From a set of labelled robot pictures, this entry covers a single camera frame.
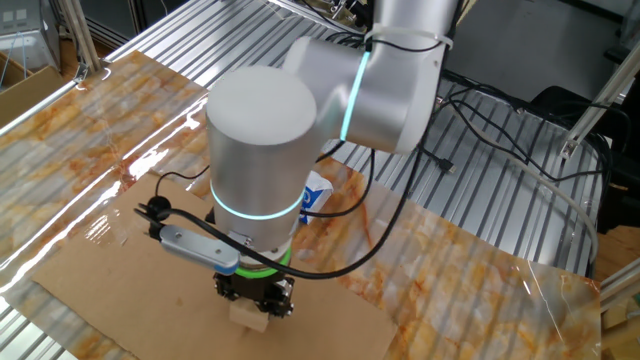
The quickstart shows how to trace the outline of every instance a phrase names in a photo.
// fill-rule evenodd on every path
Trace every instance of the marble pattern sheet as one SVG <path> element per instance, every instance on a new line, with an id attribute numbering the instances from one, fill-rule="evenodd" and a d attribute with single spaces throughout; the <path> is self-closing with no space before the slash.
<path id="1" fill-rule="evenodd" d="M 149 171 L 206 166 L 205 102 L 205 89 L 134 52 L 0 138 L 0 293 L 80 359 L 131 355 L 30 274 L 81 229 L 87 241 L 144 231 L 106 226 L 131 214 L 101 213 Z M 324 212 L 364 191 L 366 176 L 336 161 L 316 171 L 335 187 Z M 175 181 L 212 202 L 208 179 Z M 375 244 L 398 200 L 373 184 L 349 216 L 301 224 L 296 256 L 321 271 L 345 266 Z M 600 355 L 597 283 L 508 255 L 410 201 L 380 254 L 339 282 L 393 317 L 389 359 Z"/>

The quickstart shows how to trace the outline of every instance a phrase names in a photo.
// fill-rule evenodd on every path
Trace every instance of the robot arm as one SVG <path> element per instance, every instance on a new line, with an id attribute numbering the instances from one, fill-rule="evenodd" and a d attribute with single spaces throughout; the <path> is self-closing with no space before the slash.
<path id="1" fill-rule="evenodd" d="M 216 82 L 206 111 L 218 229 L 288 265 L 306 179 L 328 139 L 413 150 L 446 50 L 436 38 L 450 29 L 456 6 L 457 0 L 376 1 L 374 41 L 429 51 L 374 42 L 368 53 L 306 37 L 292 45 L 283 69 L 245 67 Z M 176 232 L 150 231 L 166 250 L 216 271 L 219 294 L 252 299 L 275 316 L 291 313 L 291 278 L 220 241 L 212 246 L 190 232 L 176 239 Z"/>

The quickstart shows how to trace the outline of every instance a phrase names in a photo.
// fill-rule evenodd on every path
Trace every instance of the brown cardboard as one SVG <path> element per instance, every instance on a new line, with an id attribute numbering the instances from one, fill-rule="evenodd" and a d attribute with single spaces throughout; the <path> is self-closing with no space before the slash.
<path id="1" fill-rule="evenodd" d="M 4 69 L 6 57 L 0 57 L 0 73 Z M 10 61 L 3 86 L 10 86 L 0 92 L 0 127 L 5 126 L 25 111 L 42 101 L 64 85 L 58 71 L 47 66 L 37 73 L 24 78 L 22 66 Z"/>
<path id="2" fill-rule="evenodd" d="M 33 280 L 141 360 L 384 356 L 395 325 L 335 280 L 296 279 L 293 315 L 272 320 L 262 334 L 231 322 L 213 273 L 166 253 L 143 234 L 148 225 L 133 208 L 153 195 L 155 181 L 146 175 L 114 201 L 104 213 L 112 227 L 105 236 L 90 241 L 91 231 L 81 231 Z M 169 181 L 162 193 L 174 207 L 200 217 L 211 206 Z M 166 223 L 197 230 L 180 218 Z M 123 228 L 128 236 L 114 237 Z M 308 268 L 296 259 L 292 266 Z"/>

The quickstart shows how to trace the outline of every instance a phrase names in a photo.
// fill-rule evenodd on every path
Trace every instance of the metal table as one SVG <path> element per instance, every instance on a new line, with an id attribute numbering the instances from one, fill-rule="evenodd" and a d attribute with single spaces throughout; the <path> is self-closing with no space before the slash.
<path id="1" fill-rule="evenodd" d="M 137 50 L 210 87 L 225 71 L 240 66 L 280 66 L 291 43 L 298 37 L 326 38 L 343 31 L 330 26 L 310 10 L 287 1 L 192 0 L 107 57 L 115 61 Z M 73 87 L 66 85 L 57 94 Z M 461 89 L 442 81 L 439 95 Z M 56 95 L 48 98 L 51 102 Z M 597 154 L 580 146 L 566 163 L 558 156 L 564 129 L 544 123 L 529 114 L 519 114 L 500 100 L 469 92 L 465 100 L 505 128 L 533 158 L 554 175 L 595 170 Z M 33 114 L 46 101 L 29 111 Z M 498 131 L 471 112 L 470 120 L 513 148 Z M 536 130 L 542 126 L 536 138 Z M 326 145 L 330 148 L 334 141 Z M 575 211 L 546 188 L 525 176 L 506 158 L 471 134 L 451 111 L 443 110 L 434 120 L 426 148 L 451 160 L 454 174 L 442 172 L 431 159 L 420 164 L 411 199 L 500 249 L 532 261 L 585 274 L 591 240 Z M 367 149 L 346 144 L 334 158 L 367 173 Z M 402 192 L 415 154 L 379 153 L 375 179 Z M 560 184 L 595 220 L 600 204 L 602 179 L 584 176 Z M 73 359 L 60 345 L 0 302 L 0 359 Z"/>

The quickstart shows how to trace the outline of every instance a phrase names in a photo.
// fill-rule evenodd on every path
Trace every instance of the green ring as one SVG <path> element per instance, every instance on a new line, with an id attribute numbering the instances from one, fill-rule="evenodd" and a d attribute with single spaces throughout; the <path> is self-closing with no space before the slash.
<path id="1" fill-rule="evenodd" d="M 284 253 L 284 257 L 282 258 L 282 260 L 280 260 L 280 264 L 281 265 L 288 265 L 289 264 L 289 260 L 291 259 L 291 248 L 289 248 L 287 250 L 286 253 Z M 247 269 L 243 269 L 241 267 L 238 267 L 236 269 L 236 274 L 245 277 L 247 279 L 262 279 L 265 278 L 267 276 L 271 276 L 275 273 L 277 273 L 278 270 L 274 269 L 274 268 L 268 268 L 268 269 L 263 269 L 263 270 L 257 270 L 257 271 L 253 271 L 253 270 L 247 270 Z"/>

